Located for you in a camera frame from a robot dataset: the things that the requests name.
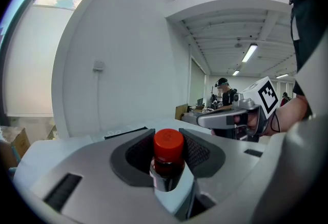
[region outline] person's arm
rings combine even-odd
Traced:
[[[286,132],[289,128],[292,127],[296,122],[301,121],[306,114],[308,109],[308,101],[305,96],[297,95],[283,107],[277,108],[276,114],[279,118],[280,122],[280,131]],[[240,121],[240,117],[235,117],[235,123]],[[271,115],[268,121],[268,126],[266,127],[265,132],[262,135],[271,136],[276,134],[274,130],[271,129],[271,121],[272,128],[278,131],[278,121],[277,119]],[[249,114],[248,116],[248,125],[250,128],[255,128],[257,123],[257,116],[254,114]]]

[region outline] small bottle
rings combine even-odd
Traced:
[[[183,173],[183,135],[174,129],[163,129],[154,136],[154,157],[150,174],[154,187],[161,191],[173,190]]]

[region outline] black sleeve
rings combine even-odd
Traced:
[[[296,18],[300,38],[294,41],[298,72],[317,48],[328,26],[326,2],[325,0],[294,0],[293,15]],[[304,95],[297,82],[293,92]]]
[[[232,89],[230,92],[230,103],[234,101],[234,95],[237,93],[235,89]]]

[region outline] person's hand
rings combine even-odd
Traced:
[[[240,122],[240,116],[236,115],[234,117],[235,120],[235,124]],[[250,129],[255,130],[256,129],[256,125],[257,124],[257,113],[248,113],[248,121],[247,121],[247,125],[249,126]]]

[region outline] black vent slot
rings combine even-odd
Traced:
[[[111,139],[113,137],[122,136],[122,135],[125,135],[125,134],[130,134],[130,133],[137,132],[137,131],[140,131],[140,130],[145,130],[145,129],[148,129],[148,128],[143,127],[143,128],[139,128],[139,129],[132,130],[132,131],[122,133],[122,134],[117,134],[117,135],[113,135],[113,136],[105,136],[104,139],[107,140],[107,139]]]
[[[244,153],[257,157],[261,157],[261,155],[263,154],[263,152],[256,151],[254,149],[247,149]]]
[[[138,143],[131,146],[126,151],[126,160],[127,162],[137,168],[140,171],[143,171],[146,174],[149,174],[150,162],[154,156],[154,135],[149,135],[144,137]]]
[[[67,174],[44,199],[45,203],[51,206],[54,210],[60,211],[81,179],[81,176]]]
[[[184,140],[183,157],[192,171],[210,158],[211,151],[186,135]]]

